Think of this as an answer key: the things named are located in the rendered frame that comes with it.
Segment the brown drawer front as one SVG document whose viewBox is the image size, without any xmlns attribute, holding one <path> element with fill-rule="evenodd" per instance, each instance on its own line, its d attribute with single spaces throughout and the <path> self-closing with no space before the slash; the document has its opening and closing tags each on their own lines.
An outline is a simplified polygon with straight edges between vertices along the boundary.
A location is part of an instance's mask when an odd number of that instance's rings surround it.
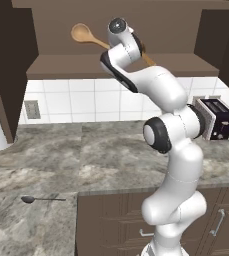
<svg viewBox="0 0 229 256">
<path fill-rule="evenodd" d="M 76 256 L 137 256 L 150 242 L 139 230 L 153 233 L 142 218 L 141 204 L 150 195 L 125 193 L 78 198 Z"/>
</svg>

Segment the wooden spoon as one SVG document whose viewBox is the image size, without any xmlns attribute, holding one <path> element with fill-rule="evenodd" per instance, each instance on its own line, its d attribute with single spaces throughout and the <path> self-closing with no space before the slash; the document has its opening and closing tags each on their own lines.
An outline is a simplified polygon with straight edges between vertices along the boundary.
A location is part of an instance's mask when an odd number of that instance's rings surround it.
<svg viewBox="0 0 229 256">
<path fill-rule="evenodd" d="M 105 49 L 110 49 L 110 46 L 108 44 L 95 38 L 94 35 L 91 33 L 90 28 L 83 23 L 77 23 L 72 27 L 71 37 L 79 43 L 94 43 L 94 44 L 100 45 L 101 47 L 103 47 Z M 145 53 L 144 44 L 142 44 L 142 46 L 143 46 L 143 50 L 142 50 L 143 60 L 149 66 L 155 66 L 156 63 Z"/>
</svg>

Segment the black and white toaster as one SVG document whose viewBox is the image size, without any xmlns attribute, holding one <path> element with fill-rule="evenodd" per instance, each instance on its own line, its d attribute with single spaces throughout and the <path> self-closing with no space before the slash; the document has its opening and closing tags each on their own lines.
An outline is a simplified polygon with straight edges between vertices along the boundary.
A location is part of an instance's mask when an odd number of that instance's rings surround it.
<svg viewBox="0 0 229 256">
<path fill-rule="evenodd" d="M 195 108 L 205 119 L 205 140 L 229 140 L 229 107 L 221 99 L 198 99 Z"/>
</svg>

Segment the metallic spoon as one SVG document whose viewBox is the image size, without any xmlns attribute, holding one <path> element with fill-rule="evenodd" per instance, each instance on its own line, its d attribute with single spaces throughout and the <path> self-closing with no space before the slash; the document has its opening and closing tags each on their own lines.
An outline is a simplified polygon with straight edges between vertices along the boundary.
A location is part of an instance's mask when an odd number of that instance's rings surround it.
<svg viewBox="0 0 229 256">
<path fill-rule="evenodd" d="M 35 200 L 41 200 L 41 201 L 66 201 L 66 199 L 61 199 L 61 198 L 35 198 L 33 196 L 22 196 L 21 197 L 21 200 L 24 202 L 24 203 L 27 203 L 27 204 L 32 204 Z"/>
</svg>

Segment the brown open wall cabinet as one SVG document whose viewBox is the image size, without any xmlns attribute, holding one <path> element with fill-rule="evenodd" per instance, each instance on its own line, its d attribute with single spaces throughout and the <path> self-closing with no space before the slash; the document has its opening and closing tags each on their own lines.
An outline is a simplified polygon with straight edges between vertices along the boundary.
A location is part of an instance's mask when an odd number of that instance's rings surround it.
<svg viewBox="0 0 229 256">
<path fill-rule="evenodd" d="M 104 49 L 78 43 L 71 28 L 84 23 L 106 42 L 107 26 L 124 18 L 145 44 L 155 63 L 178 77 L 216 76 L 217 65 L 194 51 L 202 37 L 203 18 L 217 25 L 210 40 L 223 43 L 229 33 L 229 0 L 11 0 L 32 11 L 38 57 L 27 70 L 30 79 L 106 78 L 100 64 Z"/>
</svg>

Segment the grey wall outlet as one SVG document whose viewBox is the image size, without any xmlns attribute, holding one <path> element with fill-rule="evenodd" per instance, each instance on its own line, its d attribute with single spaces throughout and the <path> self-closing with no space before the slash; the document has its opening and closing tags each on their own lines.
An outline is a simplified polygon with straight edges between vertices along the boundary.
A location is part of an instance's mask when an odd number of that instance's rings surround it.
<svg viewBox="0 0 229 256">
<path fill-rule="evenodd" d="M 26 114 L 28 119 L 40 119 L 40 111 L 38 102 L 36 100 L 30 100 L 24 102 Z"/>
</svg>

